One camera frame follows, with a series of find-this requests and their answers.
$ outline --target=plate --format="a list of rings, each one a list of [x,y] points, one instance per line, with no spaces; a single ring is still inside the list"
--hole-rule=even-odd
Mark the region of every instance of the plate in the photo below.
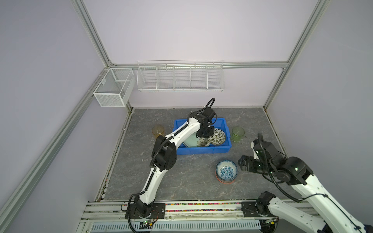
[[[207,138],[197,138],[197,132],[190,135],[183,142],[186,147],[208,147],[210,142]]]
[[[209,137],[209,142],[215,146],[220,146],[225,142],[226,135],[223,130],[221,129],[214,129],[214,135]]]
[[[231,160],[220,161],[216,165],[216,177],[223,183],[233,182],[237,177],[238,169],[236,164]]]

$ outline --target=wire basket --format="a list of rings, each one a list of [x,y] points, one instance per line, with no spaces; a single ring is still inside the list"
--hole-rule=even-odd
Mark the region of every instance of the wire basket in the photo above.
[[[102,107],[125,107],[135,82],[132,69],[110,68],[93,94]]]
[[[222,91],[222,61],[139,62],[139,91]]]

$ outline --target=white wall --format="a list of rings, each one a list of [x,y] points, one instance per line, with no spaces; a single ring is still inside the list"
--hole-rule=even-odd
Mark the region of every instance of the white wall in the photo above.
[[[75,232],[94,201],[126,118],[125,108],[93,100],[8,233]]]
[[[140,92],[134,87],[133,107],[200,107],[212,97],[214,106],[263,106],[281,68],[225,69],[224,91]]]
[[[0,2],[0,208],[103,69],[69,0]],[[93,100],[9,232],[75,232],[126,110]]]
[[[317,0],[85,0],[110,59],[285,61]]]
[[[269,107],[303,159],[357,219],[372,224],[373,2],[332,1]]]
[[[0,2],[0,208],[103,64],[68,0]]]

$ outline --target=green glass cup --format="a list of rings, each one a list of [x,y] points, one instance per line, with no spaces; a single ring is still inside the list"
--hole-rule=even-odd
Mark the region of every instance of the green glass cup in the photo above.
[[[241,138],[243,137],[246,137],[245,130],[239,126],[233,127],[232,134],[231,134],[231,140],[233,142],[239,142]]]

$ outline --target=wire shelf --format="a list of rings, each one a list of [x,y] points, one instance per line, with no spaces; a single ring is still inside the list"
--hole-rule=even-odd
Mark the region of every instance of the wire shelf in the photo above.
[[[138,62],[139,91],[222,91],[223,61]]]
[[[126,107],[135,82],[132,69],[110,68],[93,94],[102,107]]]

